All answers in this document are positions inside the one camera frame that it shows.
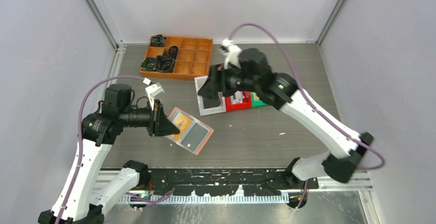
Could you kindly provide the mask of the orange credit card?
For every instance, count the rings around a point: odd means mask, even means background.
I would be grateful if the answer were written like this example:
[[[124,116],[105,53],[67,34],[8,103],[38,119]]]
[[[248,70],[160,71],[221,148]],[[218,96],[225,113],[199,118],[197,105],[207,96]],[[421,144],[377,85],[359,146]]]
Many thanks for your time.
[[[179,129],[179,134],[171,135],[170,139],[174,141],[179,141],[184,133],[186,133],[192,122],[193,118],[182,112],[178,112],[177,114],[175,114],[172,119],[172,123]]]

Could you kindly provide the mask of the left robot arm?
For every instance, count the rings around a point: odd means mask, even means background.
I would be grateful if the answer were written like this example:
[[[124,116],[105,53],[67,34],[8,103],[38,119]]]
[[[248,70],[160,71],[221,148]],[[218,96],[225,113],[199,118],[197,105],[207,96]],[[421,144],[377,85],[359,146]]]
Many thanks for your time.
[[[65,186],[50,210],[41,212],[38,223],[103,223],[118,200],[133,188],[145,189],[151,175],[146,164],[129,160],[118,175],[93,195],[94,184],[101,166],[117,136],[126,127],[145,127],[151,137],[179,133],[155,98],[163,92],[160,83],[146,87],[146,107],[132,106],[132,88],[112,84],[105,90],[101,111],[79,122],[79,140],[74,164]]]

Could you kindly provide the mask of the dark grey card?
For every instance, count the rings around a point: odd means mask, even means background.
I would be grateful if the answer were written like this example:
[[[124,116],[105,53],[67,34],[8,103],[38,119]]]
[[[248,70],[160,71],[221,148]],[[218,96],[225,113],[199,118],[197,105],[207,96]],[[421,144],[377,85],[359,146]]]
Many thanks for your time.
[[[195,123],[194,126],[186,134],[185,138],[181,141],[181,145],[194,151],[201,144],[204,138],[207,136],[208,130],[203,126]]]

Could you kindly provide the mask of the pink leather card holder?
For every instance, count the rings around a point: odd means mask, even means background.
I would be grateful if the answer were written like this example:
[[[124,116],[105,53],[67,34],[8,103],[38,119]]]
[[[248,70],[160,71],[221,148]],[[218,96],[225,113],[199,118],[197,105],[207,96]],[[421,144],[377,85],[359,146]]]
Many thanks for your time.
[[[213,128],[178,107],[172,110],[169,119],[180,133],[166,138],[194,155],[200,153],[214,132]]]

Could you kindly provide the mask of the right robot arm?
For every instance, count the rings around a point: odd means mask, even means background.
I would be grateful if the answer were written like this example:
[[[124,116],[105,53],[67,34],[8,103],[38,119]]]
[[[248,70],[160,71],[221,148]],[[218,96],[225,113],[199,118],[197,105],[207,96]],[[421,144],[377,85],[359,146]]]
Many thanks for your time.
[[[212,65],[198,95],[217,100],[237,91],[254,92],[265,104],[292,117],[314,134],[328,151],[309,158],[295,158],[285,171],[285,181],[299,188],[311,178],[329,176],[347,183],[373,141],[368,133],[357,133],[309,97],[296,80],[283,72],[273,72],[264,53],[255,48],[227,54],[223,64]]]

